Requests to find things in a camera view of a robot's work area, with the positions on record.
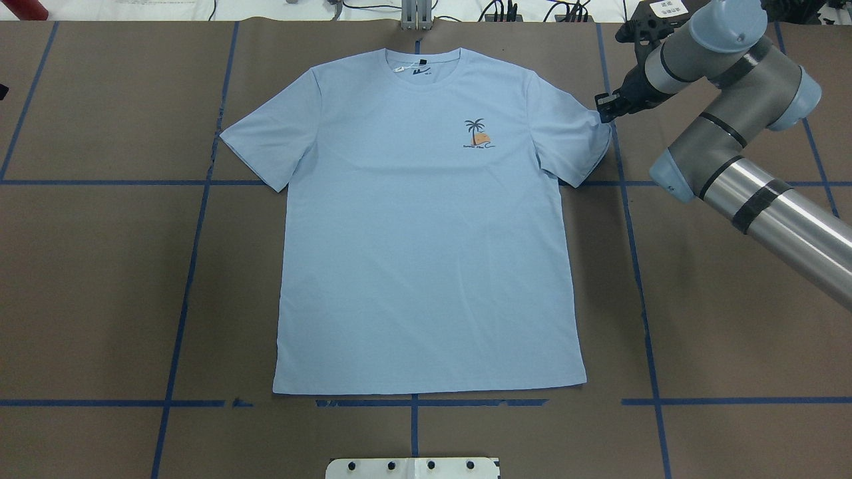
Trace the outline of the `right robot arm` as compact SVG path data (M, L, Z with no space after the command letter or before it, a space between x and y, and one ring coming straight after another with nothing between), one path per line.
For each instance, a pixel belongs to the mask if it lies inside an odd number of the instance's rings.
M642 2L615 35L637 64L620 88L596 95L612 122L647 111L701 79L719 91L658 156L652 181L684 203L701 199L829 297L850 307L848 224L743 151L762 131L791 128L815 109L821 86L765 36L759 1L711 1L679 21Z

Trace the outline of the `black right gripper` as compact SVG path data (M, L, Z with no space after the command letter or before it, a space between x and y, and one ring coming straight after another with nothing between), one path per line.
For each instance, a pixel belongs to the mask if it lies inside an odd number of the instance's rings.
M690 18L682 1L639 2L616 31L619 43L632 43L637 64L620 88L594 97L602 122L657 107L690 83L663 65L663 40Z

